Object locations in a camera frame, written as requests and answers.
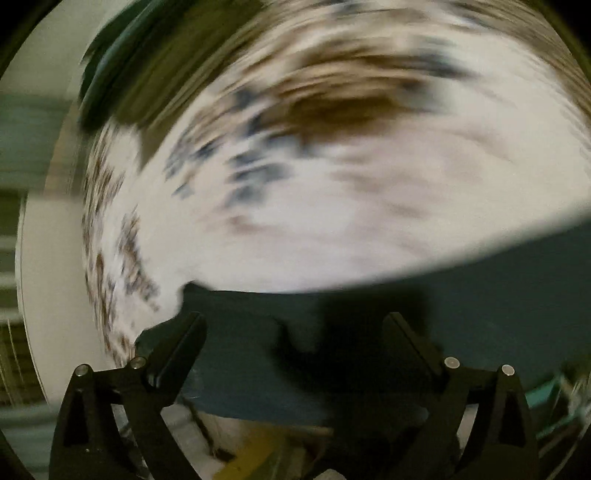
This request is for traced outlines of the white floral bed blanket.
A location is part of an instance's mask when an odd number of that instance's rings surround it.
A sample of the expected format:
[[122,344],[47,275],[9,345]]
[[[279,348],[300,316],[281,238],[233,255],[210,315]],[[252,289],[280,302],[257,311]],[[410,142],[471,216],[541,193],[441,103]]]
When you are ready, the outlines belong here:
[[477,255],[590,209],[590,56],[540,1],[266,1],[162,138],[88,131],[107,354],[184,284],[300,292]]

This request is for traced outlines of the dark green bundled duvet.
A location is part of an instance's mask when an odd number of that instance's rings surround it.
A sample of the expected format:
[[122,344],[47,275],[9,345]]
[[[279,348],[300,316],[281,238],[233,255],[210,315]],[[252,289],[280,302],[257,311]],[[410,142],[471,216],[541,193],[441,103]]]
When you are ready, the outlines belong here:
[[263,28],[266,1],[135,1],[84,54],[80,125],[162,138]]

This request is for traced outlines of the dark blue denim jeans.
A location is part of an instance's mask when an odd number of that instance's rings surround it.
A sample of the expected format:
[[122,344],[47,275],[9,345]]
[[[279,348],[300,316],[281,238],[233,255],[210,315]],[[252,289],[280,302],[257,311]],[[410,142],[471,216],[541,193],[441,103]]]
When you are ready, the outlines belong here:
[[377,410],[384,398],[430,390],[386,323],[392,313],[441,353],[476,369],[509,364],[533,388],[590,351],[590,225],[338,290],[256,294],[190,283],[182,307],[206,326],[183,393],[217,416],[320,426],[344,407]]

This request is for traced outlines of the grey window curtain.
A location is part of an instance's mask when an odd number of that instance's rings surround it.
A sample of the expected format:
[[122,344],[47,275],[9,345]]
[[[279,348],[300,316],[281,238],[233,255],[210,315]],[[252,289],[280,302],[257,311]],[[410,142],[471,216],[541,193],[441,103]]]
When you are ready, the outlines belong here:
[[1,189],[39,191],[70,103],[22,95],[1,94]]

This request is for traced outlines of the teal metal frame stool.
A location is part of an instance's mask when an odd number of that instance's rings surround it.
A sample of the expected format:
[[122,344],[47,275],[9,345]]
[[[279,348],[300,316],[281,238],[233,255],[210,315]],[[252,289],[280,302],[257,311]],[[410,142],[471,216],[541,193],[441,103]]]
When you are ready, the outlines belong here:
[[578,376],[571,382],[559,374],[526,394],[530,412],[545,409],[545,420],[536,427],[536,438],[544,439],[562,427],[576,426],[582,438],[590,428],[590,374]]

